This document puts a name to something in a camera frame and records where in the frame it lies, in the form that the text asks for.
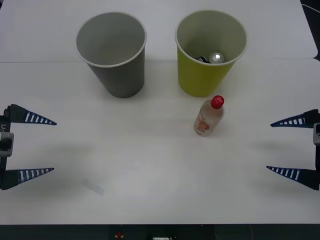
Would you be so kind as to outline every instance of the cable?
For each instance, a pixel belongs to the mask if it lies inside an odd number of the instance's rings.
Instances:
[[[214,236],[216,238],[216,240],[220,240],[220,238],[218,237],[218,235],[214,232]]]
[[[320,14],[320,11],[319,10],[317,10],[317,9],[314,9],[313,7],[310,7],[310,6],[308,6],[308,5],[305,5],[305,4],[301,4],[302,6],[305,6],[305,7],[307,7],[307,8],[309,8],[309,9],[312,9],[313,11],[316,11],[317,13],[319,13]]]
[[[251,231],[251,240],[254,240],[254,230],[252,229],[251,224],[249,224],[250,231]]]

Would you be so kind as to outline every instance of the cup rim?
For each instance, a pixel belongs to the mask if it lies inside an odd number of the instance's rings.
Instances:
[[[177,37],[177,32],[178,32],[178,28],[180,26],[180,24],[189,16],[191,16],[192,14],[196,14],[196,13],[200,13],[200,12],[218,12],[218,13],[222,13],[222,14],[226,14],[228,16],[230,16],[231,18],[233,18],[234,20],[236,20],[240,26],[243,28],[243,31],[244,31],[244,34],[245,34],[245,46],[244,46],[244,49],[243,51],[234,59],[230,60],[230,61],[227,61],[227,62],[223,62],[223,63],[218,63],[218,64],[212,64],[212,63],[206,63],[206,62],[201,62],[201,61],[198,61],[196,59],[194,59],[193,57],[191,57],[189,54],[187,54],[183,49],[182,47],[180,46],[179,44],[179,41],[178,41],[178,37]],[[191,12],[189,13],[188,15],[186,15],[184,18],[182,18],[180,20],[180,22],[178,23],[178,25],[176,26],[175,28],[175,43],[177,45],[177,47],[179,48],[179,50],[190,60],[198,63],[198,64],[201,64],[201,65],[204,65],[204,66],[211,66],[211,67],[218,67],[218,66],[226,66],[226,65],[229,65],[231,63],[234,63],[235,61],[237,61],[239,58],[242,57],[242,55],[246,52],[247,48],[248,48],[248,33],[247,33],[247,30],[246,28],[244,27],[244,25],[234,16],[232,16],[231,14],[225,12],[225,11],[219,11],[219,10],[213,10],[213,9],[202,9],[202,10],[197,10],[197,11],[194,11],[194,12]]]
[[[143,31],[144,31],[144,42],[140,48],[140,50],[131,58],[129,58],[128,60],[126,61],[123,61],[123,62],[120,62],[120,63],[117,63],[117,64],[113,64],[113,65],[100,65],[100,64],[96,64],[96,63],[93,63],[93,62],[90,62],[88,60],[86,60],[81,54],[80,52],[78,51],[78,46],[77,46],[77,38],[78,38],[78,35],[79,35],[79,32],[80,30],[83,28],[83,26],[89,22],[90,20],[92,20],[93,18],[97,17],[97,16],[100,16],[100,15],[104,15],[104,14],[111,14],[111,13],[116,13],[116,14],[124,14],[124,15],[127,15],[133,19],[135,19],[143,28]],[[75,41],[74,41],[74,48],[75,48],[75,51],[76,53],[78,54],[78,56],[84,61],[86,62],[87,64],[91,65],[91,66],[94,66],[94,67],[98,67],[98,68],[116,68],[116,67],[119,67],[119,66],[122,66],[122,65],[125,65],[129,62],[131,62],[132,60],[134,60],[145,48],[146,46],[146,42],[147,42],[147,31],[146,31],[146,28],[145,26],[143,25],[143,23],[137,19],[135,16],[132,16],[131,14],[128,14],[126,12],[123,12],[123,11],[108,11],[108,12],[102,12],[102,13],[99,13],[97,15],[94,15],[92,17],[90,17],[89,19],[85,20],[84,23],[79,27],[78,31],[77,31],[77,34],[76,34],[76,37],[75,37]]]

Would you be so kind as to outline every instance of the bottle label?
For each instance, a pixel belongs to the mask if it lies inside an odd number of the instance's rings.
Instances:
[[[194,128],[199,135],[202,135],[205,132],[211,132],[210,125],[207,124],[206,120],[201,116],[200,113],[195,120]]]

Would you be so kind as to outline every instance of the paper cup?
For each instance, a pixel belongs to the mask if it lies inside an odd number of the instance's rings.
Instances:
[[[194,12],[176,27],[178,81],[189,95],[213,93],[233,64],[245,53],[248,37],[242,24],[227,13],[215,10]],[[224,62],[211,64],[194,58],[220,53]]]
[[[83,24],[75,49],[111,95],[129,98],[145,83],[146,41],[145,27],[135,17],[107,12]]]

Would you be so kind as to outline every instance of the plastic bottle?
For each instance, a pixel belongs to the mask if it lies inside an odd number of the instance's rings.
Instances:
[[[214,96],[212,100],[207,100],[202,104],[194,122],[194,130],[198,135],[206,137],[212,133],[223,116],[224,102],[222,96]]]

